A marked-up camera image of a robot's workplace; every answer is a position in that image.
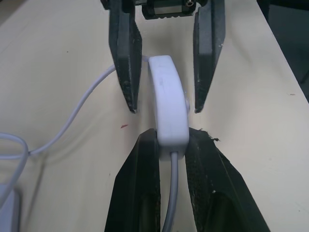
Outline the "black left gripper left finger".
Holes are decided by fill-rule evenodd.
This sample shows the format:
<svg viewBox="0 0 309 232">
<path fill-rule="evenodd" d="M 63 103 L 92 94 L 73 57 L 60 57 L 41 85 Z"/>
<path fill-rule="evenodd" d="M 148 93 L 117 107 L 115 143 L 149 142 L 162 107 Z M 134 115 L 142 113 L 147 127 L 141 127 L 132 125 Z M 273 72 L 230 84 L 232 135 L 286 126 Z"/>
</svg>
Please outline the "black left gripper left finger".
<svg viewBox="0 0 309 232">
<path fill-rule="evenodd" d="M 139 135 L 115 178 L 105 231 L 158 232 L 160 206 L 157 134 L 148 129 Z"/>
</svg>

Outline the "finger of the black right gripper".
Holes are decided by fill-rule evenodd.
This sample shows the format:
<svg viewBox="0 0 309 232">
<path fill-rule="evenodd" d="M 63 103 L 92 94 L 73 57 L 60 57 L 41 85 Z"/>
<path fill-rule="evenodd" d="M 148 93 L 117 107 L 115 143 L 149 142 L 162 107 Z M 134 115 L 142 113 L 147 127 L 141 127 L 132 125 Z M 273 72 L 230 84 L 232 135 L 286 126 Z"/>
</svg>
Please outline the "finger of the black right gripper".
<svg viewBox="0 0 309 232">
<path fill-rule="evenodd" d="M 109 47 L 130 112 L 138 109 L 142 38 L 135 22 L 134 0 L 102 0 L 109 11 Z"/>
<path fill-rule="evenodd" d="M 225 41 L 225 1 L 207 0 L 195 14 L 193 63 L 195 113 L 200 113 Z"/>
</svg>

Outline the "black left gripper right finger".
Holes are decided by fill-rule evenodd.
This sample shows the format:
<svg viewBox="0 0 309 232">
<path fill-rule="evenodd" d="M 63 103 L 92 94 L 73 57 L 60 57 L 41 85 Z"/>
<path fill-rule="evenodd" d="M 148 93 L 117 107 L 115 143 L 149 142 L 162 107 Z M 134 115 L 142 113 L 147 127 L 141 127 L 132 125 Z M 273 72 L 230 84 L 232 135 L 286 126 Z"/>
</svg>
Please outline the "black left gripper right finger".
<svg viewBox="0 0 309 232">
<path fill-rule="evenodd" d="M 206 131 L 190 128 L 185 164 L 198 232 L 267 232 L 244 179 Z"/>
</svg>

